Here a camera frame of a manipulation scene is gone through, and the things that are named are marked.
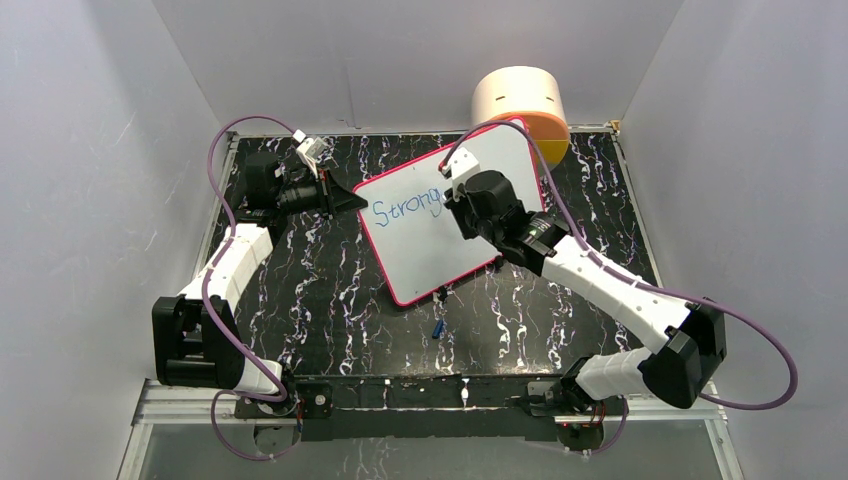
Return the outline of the pink-framed whiteboard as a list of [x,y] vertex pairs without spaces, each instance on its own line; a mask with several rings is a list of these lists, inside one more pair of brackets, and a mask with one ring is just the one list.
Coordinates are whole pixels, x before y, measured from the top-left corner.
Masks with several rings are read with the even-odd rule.
[[[536,158],[519,128],[481,129],[463,141],[485,170],[503,173],[526,209],[539,211],[543,196]],[[410,305],[492,262],[497,250],[481,238],[466,240],[442,197],[450,182],[438,170],[448,156],[444,146],[356,185],[354,194],[368,203],[359,210],[360,223],[375,252],[396,304]]]

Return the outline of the blue marker cap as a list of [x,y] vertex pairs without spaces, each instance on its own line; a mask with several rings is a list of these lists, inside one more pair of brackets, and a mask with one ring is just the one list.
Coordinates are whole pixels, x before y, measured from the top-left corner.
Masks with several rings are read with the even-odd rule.
[[431,338],[434,340],[439,340],[445,328],[445,322],[443,320],[438,320],[434,330],[431,334]]

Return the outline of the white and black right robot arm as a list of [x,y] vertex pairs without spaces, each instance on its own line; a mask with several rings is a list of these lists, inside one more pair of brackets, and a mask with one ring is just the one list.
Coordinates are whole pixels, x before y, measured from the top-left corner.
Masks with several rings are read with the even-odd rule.
[[720,311],[626,280],[624,268],[583,249],[564,221],[526,210],[502,173],[452,181],[445,206],[465,239],[486,240],[506,261],[568,288],[641,342],[638,349],[578,359],[557,389],[571,411],[587,414],[603,400],[630,394],[688,409],[723,362]]

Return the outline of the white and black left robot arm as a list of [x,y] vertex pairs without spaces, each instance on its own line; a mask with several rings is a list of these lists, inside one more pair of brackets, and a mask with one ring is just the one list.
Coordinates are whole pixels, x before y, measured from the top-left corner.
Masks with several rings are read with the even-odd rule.
[[317,212],[331,219],[368,203],[329,170],[287,172],[272,152],[248,156],[243,175],[246,203],[234,212],[219,247],[186,287],[153,305],[156,374],[164,385],[257,395],[271,414],[286,416],[297,407],[299,391],[284,380],[280,363],[257,357],[242,342],[236,307],[290,217]]

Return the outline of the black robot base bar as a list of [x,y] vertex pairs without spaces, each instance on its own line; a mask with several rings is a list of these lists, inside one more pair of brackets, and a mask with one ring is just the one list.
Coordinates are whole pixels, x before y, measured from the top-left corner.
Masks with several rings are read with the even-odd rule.
[[295,385],[309,441],[517,437],[594,448],[609,412],[566,392],[557,374],[298,375]]

